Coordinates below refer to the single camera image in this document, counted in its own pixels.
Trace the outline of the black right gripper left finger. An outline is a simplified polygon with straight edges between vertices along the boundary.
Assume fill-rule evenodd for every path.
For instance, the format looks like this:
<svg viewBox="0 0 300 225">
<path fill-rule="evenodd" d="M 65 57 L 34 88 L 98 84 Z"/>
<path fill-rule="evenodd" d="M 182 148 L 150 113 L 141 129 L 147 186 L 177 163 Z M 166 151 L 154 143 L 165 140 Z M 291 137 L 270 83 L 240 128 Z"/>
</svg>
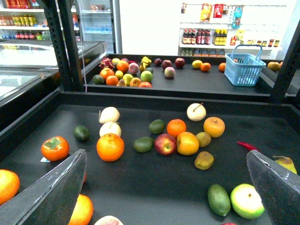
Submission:
<svg viewBox="0 0 300 225">
<path fill-rule="evenodd" d="M 87 156 L 79 149 L 0 207 L 2 225 L 67 225 L 83 186 Z"/>
</svg>

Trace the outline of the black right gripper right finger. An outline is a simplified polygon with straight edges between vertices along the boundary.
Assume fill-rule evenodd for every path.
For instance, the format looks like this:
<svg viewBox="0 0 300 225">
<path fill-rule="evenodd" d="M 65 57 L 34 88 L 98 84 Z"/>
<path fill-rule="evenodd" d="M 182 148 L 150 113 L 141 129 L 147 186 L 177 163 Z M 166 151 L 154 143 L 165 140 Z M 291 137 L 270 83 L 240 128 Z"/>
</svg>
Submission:
<svg viewBox="0 0 300 225">
<path fill-rule="evenodd" d="M 251 181 L 273 225 L 300 223 L 300 177 L 262 153 L 246 156 Z"/>
</svg>

